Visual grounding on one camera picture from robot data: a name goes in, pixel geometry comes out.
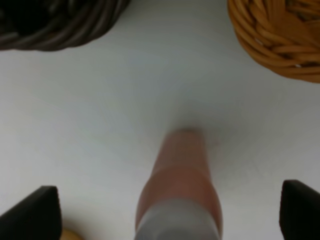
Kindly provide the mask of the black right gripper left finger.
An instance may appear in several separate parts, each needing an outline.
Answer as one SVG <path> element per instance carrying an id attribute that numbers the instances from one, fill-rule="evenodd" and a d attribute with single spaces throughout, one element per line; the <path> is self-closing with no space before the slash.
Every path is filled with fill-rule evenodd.
<path id="1" fill-rule="evenodd" d="M 0 216 L 1 240 L 59 240 L 62 213 L 58 188 L 42 186 Z"/>

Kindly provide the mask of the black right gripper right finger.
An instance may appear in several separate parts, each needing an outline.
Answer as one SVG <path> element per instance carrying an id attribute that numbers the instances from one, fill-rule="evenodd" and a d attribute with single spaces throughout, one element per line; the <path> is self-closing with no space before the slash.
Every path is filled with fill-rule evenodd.
<path id="1" fill-rule="evenodd" d="M 285 240 L 319 240 L 320 193 L 301 181 L 285 180 L 279 226 Z"/>

